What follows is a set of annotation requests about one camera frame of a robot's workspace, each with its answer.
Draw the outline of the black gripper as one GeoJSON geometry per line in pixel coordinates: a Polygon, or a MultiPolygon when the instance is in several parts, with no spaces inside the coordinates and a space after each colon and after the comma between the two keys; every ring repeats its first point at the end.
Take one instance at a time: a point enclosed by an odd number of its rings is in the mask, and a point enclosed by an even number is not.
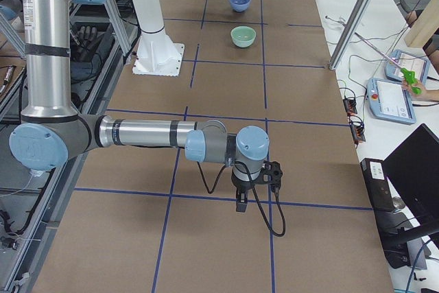
{"type": "Polygon", "coordinates": [[[246,211],[248,191],[255,186],[252,174],[244,173],[238,168],[233,168],[231,180],[236,188],[236,212],[246,211]]]}

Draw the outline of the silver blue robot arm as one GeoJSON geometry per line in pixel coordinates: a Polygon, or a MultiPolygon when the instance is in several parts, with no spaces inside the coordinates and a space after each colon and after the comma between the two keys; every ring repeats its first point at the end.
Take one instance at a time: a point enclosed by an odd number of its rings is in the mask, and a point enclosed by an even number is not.
{"type": "Polygon", "coordinates": [[[267,133],[256,126],[227,132],[216,120],[148,121],[83,115],[71,103],[69,6],[73,0],[23,0],[28,104],[9,138],[27,168],[49,171],[96,148],[130,145],[179,148],[190,161],[232,169],[239,212],[257,185],[272,185],[278,169],[266,156],[267,133]]]}

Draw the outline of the person's hand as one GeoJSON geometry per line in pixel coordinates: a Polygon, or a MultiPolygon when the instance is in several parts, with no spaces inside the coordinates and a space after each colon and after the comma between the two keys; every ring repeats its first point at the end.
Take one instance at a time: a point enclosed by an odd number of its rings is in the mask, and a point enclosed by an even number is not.
{"type": "Polygon", "coordinates": [[[410,93],[410,95],[420,101],[436,101],[436,92],[426,89],[425,85],[417,81],[409,84],[406,80],[402,82],[402,87],[410,93]]]}

